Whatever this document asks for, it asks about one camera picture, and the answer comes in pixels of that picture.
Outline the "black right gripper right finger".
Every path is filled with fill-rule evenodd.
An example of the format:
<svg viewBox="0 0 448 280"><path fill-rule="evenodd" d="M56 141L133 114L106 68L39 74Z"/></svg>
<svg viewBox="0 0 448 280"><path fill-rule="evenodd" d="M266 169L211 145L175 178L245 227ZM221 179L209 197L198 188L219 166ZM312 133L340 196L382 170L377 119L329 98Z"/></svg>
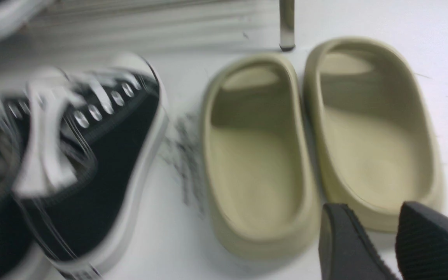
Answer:
<svg viewBox="0 0 448 280"><path fill-rule="evenodd" d="M448 280L448 217L421 203L404 202L395 252L404 280Z"/></svg>

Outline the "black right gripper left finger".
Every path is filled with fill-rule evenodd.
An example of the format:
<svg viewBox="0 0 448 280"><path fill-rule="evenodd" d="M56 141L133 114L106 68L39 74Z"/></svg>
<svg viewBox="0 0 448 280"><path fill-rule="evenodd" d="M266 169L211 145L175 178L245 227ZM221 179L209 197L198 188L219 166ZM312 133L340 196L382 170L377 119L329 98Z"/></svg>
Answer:
<svg viewBox="0 0 448 280"><path fill-rule="evenodd" d="M346 204L322 206L319 261L323 280L396 280Z"/></svg>

